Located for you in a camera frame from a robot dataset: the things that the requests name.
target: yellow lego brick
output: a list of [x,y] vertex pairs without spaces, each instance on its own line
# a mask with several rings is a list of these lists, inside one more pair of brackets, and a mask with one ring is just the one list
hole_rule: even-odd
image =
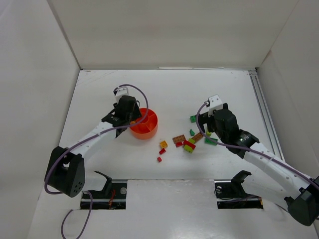
[[167,148],[168,144],[166,143],[166,141],[164,140],[163,142],[159,143],[161,148]]
[[189,152],[189,153],[193,153],[193,151],[194,151],[194,150],[193,150],[191,147],[189,147],[188,145],[185,145],[185,146],[184,146],[184,150],[187,151],[187,152]]
[[195,144],[195,140],[192,139],[192,138],[189,138],[188,142],[192,143],[192,144]]
[[207,135],[208,137],[211,137],[211,132],[209,132],[208,129],[206,130],[206,135]]

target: orange lego brick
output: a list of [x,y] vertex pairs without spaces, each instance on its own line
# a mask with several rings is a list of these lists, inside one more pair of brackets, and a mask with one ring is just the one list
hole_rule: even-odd
[[183,142],[185,140],[186,140],[186,138],[185,138],[184,134],[173,138],[174,144],[177,144],[179,142]]

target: white bracket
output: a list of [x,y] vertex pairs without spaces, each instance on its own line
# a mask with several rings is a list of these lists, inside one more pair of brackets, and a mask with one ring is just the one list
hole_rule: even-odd
[[223,102],[218,95],[214,95],[214,96],[209,97],[208,103],[209,103],[208,117],[211,117],[212,115],[214,115],[213,114],[214,110],[222,110],[223,109]]

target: white wall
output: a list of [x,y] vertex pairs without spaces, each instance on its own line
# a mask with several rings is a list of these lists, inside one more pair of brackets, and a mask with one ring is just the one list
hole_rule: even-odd
[[298,0],[49,0],[82,68],[257,67]]
[[45,0],[0,1],[0,232],[27,237],[79,68]]
[[312,177],[319,176],[318,12],[318,0],[300,0],[258,70],[286,161]]

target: brown lego brick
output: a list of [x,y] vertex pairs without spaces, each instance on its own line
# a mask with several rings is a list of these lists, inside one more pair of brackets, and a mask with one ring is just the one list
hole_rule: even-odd
[[202,139],[204,136],[201,133],[196,134],[192,139],[195,140],[195,143],[197,143],[200,139]]
[[173,138],[173,142],[175,144],[179,143],[179,142],[184,142],[185,140],[186,140],[186,138],[185,138],[184,134]]

